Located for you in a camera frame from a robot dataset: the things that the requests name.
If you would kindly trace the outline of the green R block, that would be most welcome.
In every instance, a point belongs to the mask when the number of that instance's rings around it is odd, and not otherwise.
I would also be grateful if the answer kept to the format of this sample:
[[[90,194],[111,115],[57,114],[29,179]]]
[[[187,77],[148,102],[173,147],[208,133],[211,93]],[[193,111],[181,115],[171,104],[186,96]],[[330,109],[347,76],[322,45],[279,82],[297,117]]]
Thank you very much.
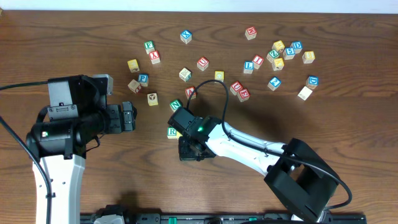
[[[168,139],[177,139],[177,130],[172,127],[167,128],[167,138]]]

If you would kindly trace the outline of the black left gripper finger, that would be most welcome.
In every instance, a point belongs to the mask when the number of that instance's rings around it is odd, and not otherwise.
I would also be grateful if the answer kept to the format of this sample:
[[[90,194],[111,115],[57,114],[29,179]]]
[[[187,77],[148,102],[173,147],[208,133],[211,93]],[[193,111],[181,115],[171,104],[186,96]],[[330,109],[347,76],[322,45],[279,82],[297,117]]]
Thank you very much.
[[[132,113],[137,112],[136,108],[130,101],[124,101],[122,102],[122,105],[123,105],[123,111],[131,111]]]
[[[134,131],[136,129],[136,114],[124,112],[123,131]]]

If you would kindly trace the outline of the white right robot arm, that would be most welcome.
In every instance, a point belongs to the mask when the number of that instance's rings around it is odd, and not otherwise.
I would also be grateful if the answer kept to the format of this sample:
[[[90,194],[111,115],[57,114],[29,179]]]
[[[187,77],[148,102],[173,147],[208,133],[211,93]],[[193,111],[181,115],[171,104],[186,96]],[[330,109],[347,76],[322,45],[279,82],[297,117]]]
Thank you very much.
[[[264,176],[286,209],[306,222],[319,221],[338,186],[336,172],[305,142],[255,138],[209,116],[188,116],[169,124],[201,151],[227,157]]]

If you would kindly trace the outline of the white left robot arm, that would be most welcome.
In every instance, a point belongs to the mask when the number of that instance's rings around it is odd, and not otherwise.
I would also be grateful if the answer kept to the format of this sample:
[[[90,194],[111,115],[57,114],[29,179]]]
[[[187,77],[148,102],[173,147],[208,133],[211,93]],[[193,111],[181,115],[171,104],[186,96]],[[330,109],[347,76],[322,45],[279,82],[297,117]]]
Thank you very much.
[[[82,117],[59,119],[46,116],[55,108],[40,110],[27,134],[28,148],[38,160],[32,166],[36,185],[36,223],[79,223],[81,182],[86,145],[99,135],[121,134],[136,128],[137,110],[130,101],[94,109]]]

